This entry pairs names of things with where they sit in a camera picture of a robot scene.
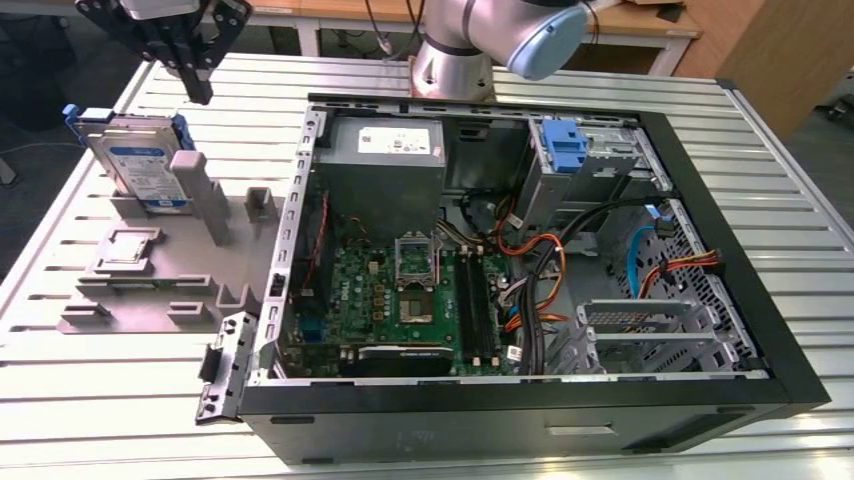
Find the ram slot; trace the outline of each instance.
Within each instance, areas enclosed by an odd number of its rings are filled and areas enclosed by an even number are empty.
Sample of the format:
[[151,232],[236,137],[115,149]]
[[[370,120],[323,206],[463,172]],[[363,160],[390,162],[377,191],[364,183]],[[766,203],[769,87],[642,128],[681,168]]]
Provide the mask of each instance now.
[[461,253],[454,262],[454,287],[457,290],[457,313],[459,316],[459,335],[463,345],[463,358],[474,360],[478,357],[478,338],[475,335],[475,321],[471,313],[471,295],[469,294],[469,259]]
[[493,358],[498,358],[495,356],[495,328],[490,312],[490,286],[481,255],[473,256],[469,260],[469,282],[478,356],[482,360],[491,361]]

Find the metal bracket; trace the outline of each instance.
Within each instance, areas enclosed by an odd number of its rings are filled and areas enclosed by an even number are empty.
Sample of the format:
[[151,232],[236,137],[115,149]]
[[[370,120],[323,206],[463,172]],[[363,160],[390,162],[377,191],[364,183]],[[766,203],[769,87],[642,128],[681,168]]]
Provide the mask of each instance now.
[[238,417],[252,356],[258,318],[240,312],[226,317],[216,342],[207,346],[199,378],[206,382],[199,398],[196,425],[242,422]]

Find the open computer tower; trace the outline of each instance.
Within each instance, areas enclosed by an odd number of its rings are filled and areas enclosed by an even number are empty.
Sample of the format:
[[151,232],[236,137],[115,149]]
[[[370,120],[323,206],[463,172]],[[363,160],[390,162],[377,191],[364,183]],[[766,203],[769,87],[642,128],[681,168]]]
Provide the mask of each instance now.
[[200,424],[290,463],[681,451],[829,401],[665,115],[312,96]]

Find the white desk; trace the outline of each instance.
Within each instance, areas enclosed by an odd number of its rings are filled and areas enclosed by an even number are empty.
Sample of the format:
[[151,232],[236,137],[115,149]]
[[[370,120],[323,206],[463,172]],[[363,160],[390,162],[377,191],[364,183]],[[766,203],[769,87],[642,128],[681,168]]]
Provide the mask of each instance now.
[[[196,372],[211,335],[64,336],[54,328],[116,216],[107,200],[112,183],[87,154],[0,287],[0,331],[8,332],[0,337],[0,478],[324,472],[364,479],[852,478],[854,237],[750,108],[703,80],[561,73],[531,84],[502,69],[495,79],[501,102],[667,114],[833,403],[679,455],[288,467],[244,425],[194,425]],[[226,192],[242,194],[250,185],[282,192],[306,94],[406,95],[407,67],[231,55],[214,74],[214,91],[207,107],[186,104],[180,82],[159,66],[144,66],[116,109],[168,114],[180,108]]]

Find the power supply label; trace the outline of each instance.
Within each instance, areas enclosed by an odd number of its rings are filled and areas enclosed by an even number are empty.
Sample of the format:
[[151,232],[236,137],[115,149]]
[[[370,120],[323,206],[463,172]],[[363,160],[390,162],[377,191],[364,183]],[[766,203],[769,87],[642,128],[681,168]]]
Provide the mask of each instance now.
[[359,130],[359,153],[430,155],[426,128],[364,127]]
[[187,195],[170,172],[167,152],[160,148],[111,147],[112,164],[136,198],[152,209],[187,205]]

